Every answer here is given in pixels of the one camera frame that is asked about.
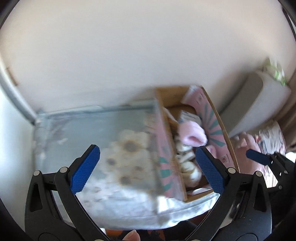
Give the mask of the person's left hand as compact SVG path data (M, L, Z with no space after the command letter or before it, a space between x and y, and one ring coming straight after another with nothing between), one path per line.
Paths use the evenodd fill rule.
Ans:
M124 241L140 241L140 236L136 230L130 231L124 238Z

